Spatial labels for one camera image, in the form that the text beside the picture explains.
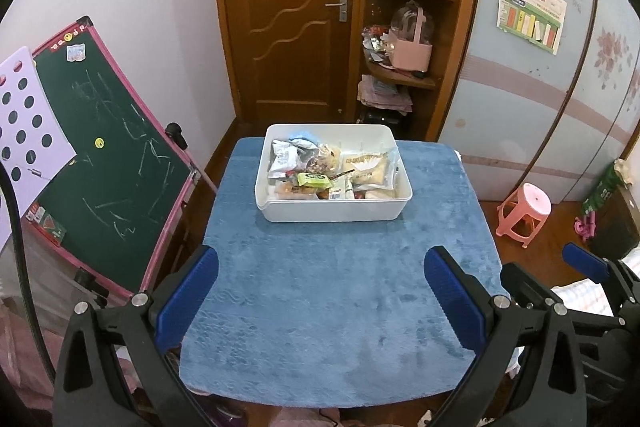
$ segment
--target metal bolt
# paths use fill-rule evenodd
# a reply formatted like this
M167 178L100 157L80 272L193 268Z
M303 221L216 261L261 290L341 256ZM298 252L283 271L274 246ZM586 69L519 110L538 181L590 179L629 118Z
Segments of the metal bolt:
M496 308L500 308L501 310L507 309L509 306L511 306L511 301L509 300L508 297L505 297L504 295L496 295L494 297L494 304Z
M78 304L76 304L74 306L74 311L76 312L76 314L78 315L82 315L85 311L87 311L89 309L89 304L87 304L84 301L80 301L78 302Z
M136 293L131 298L131 304L133 304L136 308L140 306L144 306L149 301L149 295L146 293Z
M564 304L556 302L556 304L554 304L554 311L558 315L566 315L566 306Z

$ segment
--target white plaid fabric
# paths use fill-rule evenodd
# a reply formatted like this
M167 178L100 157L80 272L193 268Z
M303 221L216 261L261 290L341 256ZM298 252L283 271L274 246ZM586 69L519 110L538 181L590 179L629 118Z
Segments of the white plaid fabric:
M640 277L640 246L635 247L622 261L633 273ZM564 301L564 305L569 309L598 315L609 315L609 317L613 316L602 286L591 282L589 279L574 282L567 286L554 286L551 289ZM518 356L523 350L523 347L518 348ZM509 376L515 378L519 370L520 365L517 362L515 365L510 365L508 368Z

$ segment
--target wooden door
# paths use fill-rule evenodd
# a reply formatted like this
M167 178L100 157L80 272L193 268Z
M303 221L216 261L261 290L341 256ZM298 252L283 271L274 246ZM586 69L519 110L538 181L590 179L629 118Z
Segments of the wooden door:
M224 1L244 119L342 121L352 0L343 22L339 0Z

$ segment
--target green chalkboard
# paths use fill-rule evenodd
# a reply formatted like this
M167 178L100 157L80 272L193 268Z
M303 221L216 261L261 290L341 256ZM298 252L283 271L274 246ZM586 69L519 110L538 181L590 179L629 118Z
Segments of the green chalkboard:
M34 56L76 150L38 201L66 228L63 248L134 292L191 170L120 80L91 26L79 20ZM81 44L86 58L70 62L66 47Z

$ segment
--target blue tablecloth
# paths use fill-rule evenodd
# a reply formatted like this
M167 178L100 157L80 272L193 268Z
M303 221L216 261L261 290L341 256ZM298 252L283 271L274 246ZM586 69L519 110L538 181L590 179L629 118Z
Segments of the blue tablecloth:
M414 197L393 221L270 223L255 205L262 138L238 142L204 244L220 275L182 344L191 388L291 407L357 407L453 389L473 359L424 279L444 245L504 293L500 260L456 154L399 142Z

